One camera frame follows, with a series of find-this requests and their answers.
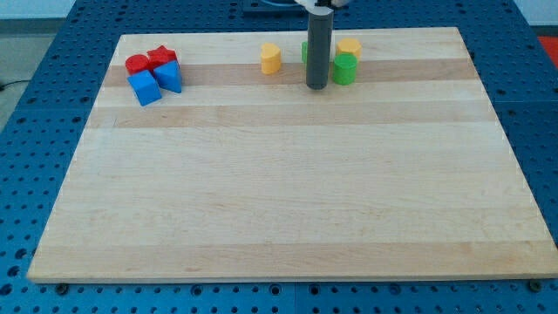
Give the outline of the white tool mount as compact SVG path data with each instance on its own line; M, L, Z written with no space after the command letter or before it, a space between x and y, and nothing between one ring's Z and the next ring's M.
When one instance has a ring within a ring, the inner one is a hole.
M306 10L318 10L319 8L339 9L349 3L349 0L295 0Z

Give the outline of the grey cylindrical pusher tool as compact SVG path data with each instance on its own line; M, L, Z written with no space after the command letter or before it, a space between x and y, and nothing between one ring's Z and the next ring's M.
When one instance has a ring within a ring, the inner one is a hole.
M322 90L328 84L333 17L332 9L309 13L306 85L312 90Z

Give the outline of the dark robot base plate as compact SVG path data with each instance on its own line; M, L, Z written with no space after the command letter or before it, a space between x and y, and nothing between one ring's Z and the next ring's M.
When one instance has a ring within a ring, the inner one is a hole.
M306 10L295 0L241 0L244 16L293 16L304 14Z

